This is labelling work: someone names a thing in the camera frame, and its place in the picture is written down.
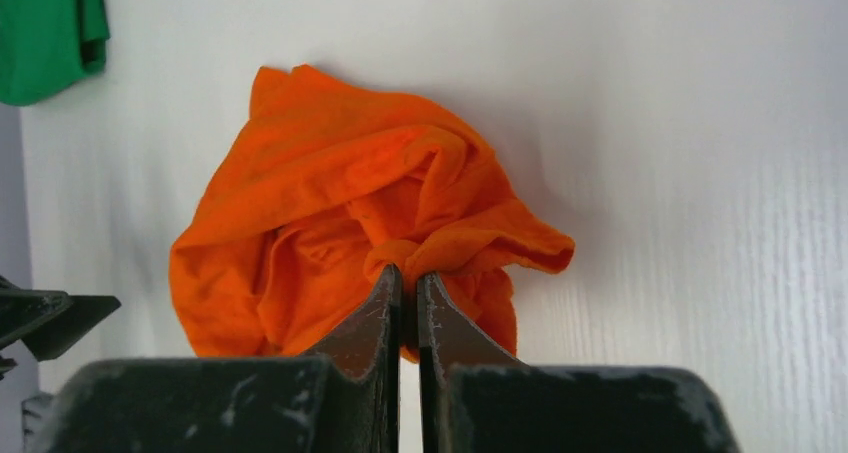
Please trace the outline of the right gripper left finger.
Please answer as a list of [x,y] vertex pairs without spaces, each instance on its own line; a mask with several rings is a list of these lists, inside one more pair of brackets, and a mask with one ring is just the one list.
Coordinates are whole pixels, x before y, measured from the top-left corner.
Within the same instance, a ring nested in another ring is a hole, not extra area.
[[321,362],[312,452],[396,452],[402,277],[385,267],[365,301],[308,350]]

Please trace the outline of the orange t-shirt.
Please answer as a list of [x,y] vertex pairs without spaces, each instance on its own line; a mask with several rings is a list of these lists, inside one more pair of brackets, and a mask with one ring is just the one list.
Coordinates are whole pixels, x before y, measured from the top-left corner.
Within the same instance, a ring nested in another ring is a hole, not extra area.
[[454,113],[317,68],[259,69],[249,116],[173,244],[173,307],[201,357],[294,356],[366,299],[382,270],[440,274],[460,310],[517,349],[506,267],[563,271],[574,240],[518,198]]

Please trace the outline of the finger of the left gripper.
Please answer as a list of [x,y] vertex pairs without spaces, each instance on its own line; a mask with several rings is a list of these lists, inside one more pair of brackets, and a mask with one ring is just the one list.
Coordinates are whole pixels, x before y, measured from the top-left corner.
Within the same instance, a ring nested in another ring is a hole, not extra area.
[[72,304],[62,291],[25,290],[1,278],[1,348],[22,340]]
[[25,335],[23,342],[38,362],[55,360],[120,306],[114,296],[72,295],[67,308]]

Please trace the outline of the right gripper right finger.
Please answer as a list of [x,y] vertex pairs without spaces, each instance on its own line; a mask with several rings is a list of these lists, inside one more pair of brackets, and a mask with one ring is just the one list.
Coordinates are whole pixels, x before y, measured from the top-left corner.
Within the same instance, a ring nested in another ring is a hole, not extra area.
[[473,422],[462,398],[462,376],[478,367],[524,367],[455,304],[441,276],[417,281],[417,340],[423,448],[465,452]]

